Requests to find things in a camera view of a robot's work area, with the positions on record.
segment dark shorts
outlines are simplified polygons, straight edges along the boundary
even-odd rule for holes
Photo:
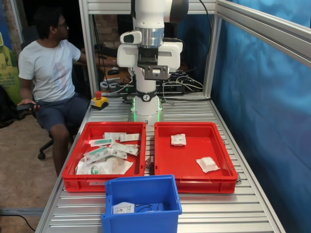
[[[42,128],[50,132],[50,129],[58,124],[69,124],[78,128],[86,114],[89,101],[75,93],[69,99],[54,102],[39,100],[37,104],[40,105],[40,109],[35,112],[37,121]]]

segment black backpack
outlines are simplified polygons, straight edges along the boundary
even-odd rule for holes
[[[12,124],[14,119],[22,120],[24,118],[25,116],[16,110],[16,105],[0,85],[0,129]]]

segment floor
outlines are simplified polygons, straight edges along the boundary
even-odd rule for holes
[[[44,161],[37,155],[49,139],[32,115],[0,129],[0,209],[45,207],[57,176],[52,148],[45,151]],[[26,219],[35,229],[40,216]],[[1,233],[33,232],[22,218],[12,216],[0,217],[0,228]]]

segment white t-shirt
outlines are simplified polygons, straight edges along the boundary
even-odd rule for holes
[[[46,48],[34,41],[19,55],[19,77],[33,80],[35,100],[48,102],[71,98],[72,61],[79,60],[81,52],[68,40],[62,40],[55,48]]]

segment brick wall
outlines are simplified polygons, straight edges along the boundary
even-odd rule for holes
[[[13,49],[13,52],[15,53],[15,56],[18,57],[18,55],[21,52],[20,40],[19,40],[18,31],[17,31],[17,26],[16,26],[15,19],[14,19],[11,1],[2,0],[2,4],[3,4],[3,9],[4,9],[6,24],[7,24],[8,31],[9,31],[12,49]]]
[[[116,15],[96,15],[96,27],[99,41],[108,48],[116,49],[121,44],[118,34],[118,19]]]

